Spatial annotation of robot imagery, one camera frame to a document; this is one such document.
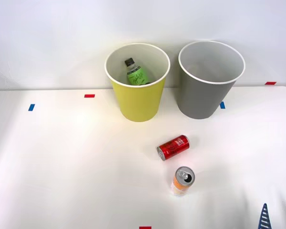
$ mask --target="orange can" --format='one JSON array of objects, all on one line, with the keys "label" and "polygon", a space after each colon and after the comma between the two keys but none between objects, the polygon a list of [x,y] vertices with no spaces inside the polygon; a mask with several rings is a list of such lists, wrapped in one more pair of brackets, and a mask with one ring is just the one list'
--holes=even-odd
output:
[{"label": "orange can", "polygon": [[176,196],[183,196],[190,186],[195,181],[195,174],[194,172],[189,168],[182,166],[177,169],[173,183],[171,186],[172,192]]}]

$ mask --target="red can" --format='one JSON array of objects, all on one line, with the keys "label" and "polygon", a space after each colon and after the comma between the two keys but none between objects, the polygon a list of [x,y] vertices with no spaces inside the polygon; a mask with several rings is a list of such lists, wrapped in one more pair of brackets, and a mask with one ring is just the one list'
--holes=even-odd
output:
[{"label": "red can", "polygon": [[160,158],[165,161],[188,148],[190,148],[189,139],[184,135],[180,135],[179,137],[157,147],[157,151]]}]

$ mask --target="gray bin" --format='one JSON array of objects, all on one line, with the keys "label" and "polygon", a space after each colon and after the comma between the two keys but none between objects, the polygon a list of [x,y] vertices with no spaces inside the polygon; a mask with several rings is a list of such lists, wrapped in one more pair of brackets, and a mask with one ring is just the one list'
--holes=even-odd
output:
[{"label": "gray bin", "polygon": [[179,53],[177,104],[190,118],[210,117],[245,71],[242,55],[215,41],[193,42]]}]

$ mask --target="bin rim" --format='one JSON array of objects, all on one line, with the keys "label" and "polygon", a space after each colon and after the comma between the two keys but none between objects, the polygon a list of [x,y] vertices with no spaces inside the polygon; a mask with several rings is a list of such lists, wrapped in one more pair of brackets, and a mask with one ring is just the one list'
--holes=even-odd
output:
[{"label": "bin rim", "polygon": [[[212,81],[207,81],[207,80],[200,79],[200,78],[198,78],[198,77],[196,77],[196,76],[190,74],[190,73],[183,67],[183,65],[182,65],[182,63],[181,63],[181,60],[180,60],[181,54],[182,54],[182,52],[183,52],[188,46],[190,46],[190,45],[192,45],[192,44],[195,44],[195,43],[200,43],[200,42],[213,42],[213,43],[218,43],[218,44],[224,45],[224,46],[226,46],[226,47],[232,49],[233,51],[235,51],[235,52],[240,56],[240,58],[241,58],[242,61],[243,61],[243,65],[244,65],[243,71],[240,73],[240,75],[239,75],[238,77],[236,77],[236,78],[234,78],[234,79],[232,79],[232,80],[230,80],[230,81],[226,81],[226,82],[212,82]],[[228,84],[228,83],[235,82],[236,80],[238,80],[238,79],[244,74],[245,69],[246,69],[245,60],[244,60],[243,56],[240,54],[239,51],[237,51],[235,48],[231,47],[230,45],[227,45],[227,44],[222,43],[222,42],[217,42],[217,41],[196,41],[196,42],[192,42],[192,43],[187,44],[186,46],[184,46],[184,47],[180,50],[179,55],[178,55],[178,62],[179,62],[180,67],[182,68],[182,70],[183,70],[186,74],[188,74],[189,76],[191,76],[192,78],[194,78],[194,79],[196,79],[196,80],[198,80],[198,81],[200,81],[200,82],[208,83],[208,84]]]},{"label": "bin rim", "polygon": [[[137,86],[137,85],[128,85],[128,84],[121,83],[121,82],[119,82],[119,81],[113,79],[113,78],[110,76],[110,74],[109,74],[108,71],[107,71],[107,61],[108,61],[109,57],[110,57],[115,51],[117,51],[117,50],[119,50],[119,49],[121,49],[121,48],[123,48],[123,47],[125,47],[125,46],[134,45],[134,44],[142,44],[142,45],[148,45],[148,46],[154,47],[154,48],[160,50],[160,51],[165,55],[166,60],[168,61],[168,67],[167,67],[167,71],[165,72],[165,74],[164,74],[159,80],[157,80],[157,81],[155,81],[155,82],[152,82],[152,83],[150,83],[150,84],[147,84],[147,85],[138,85],[138,86]],[[167,76],[168,72],[170,71],[170,68],[171,68],[171,61],[170,61],[170,58],[168,57],[168,55],[166,54],[166,52],[164,52],[162,49],[160,49],[159,47],[157,47],[157,46],[155,46],[155,45],[147,44],[147,43],[141,43],[141,42],[129,43],[129,44],[123,45],[123,46],[121,46],[121,47],[119,47],[119,48],[113,50],[113,51],[107,56],[107,58],[106,58],[106,60],[105,60],[105,72],[106,72],[107,76],[109,77],[109,79],[111,79],[112,81],[114,81],[115,83],[117,83],[117,84],[119,84],[119,85],[122,85],[122,86],[125,86],[125,87],[132,87],[132,88],[150,87],[150,86],[153,86],[153,85],[159,83],[160,81],[162,81],[163,79],[165,79],[165,77]]]}]

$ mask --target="soda can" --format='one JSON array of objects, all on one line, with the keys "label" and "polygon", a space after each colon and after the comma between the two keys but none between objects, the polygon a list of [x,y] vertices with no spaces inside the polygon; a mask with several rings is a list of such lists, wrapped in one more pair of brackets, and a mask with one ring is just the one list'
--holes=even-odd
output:
[{"label": "soda can", "polygon": [[160,158],[165,161],[188,148],[190,148],[189,139],[184,135],[180,135],[179,137],[157,147],[157,151]]},{"label": "soda can", "polygon": [[172,192],[176,196],[183,196],[189,187],[194,183],[194,181],[194,172],[189,167],[182,166],[178,168],[175,173],[171,186]]}]

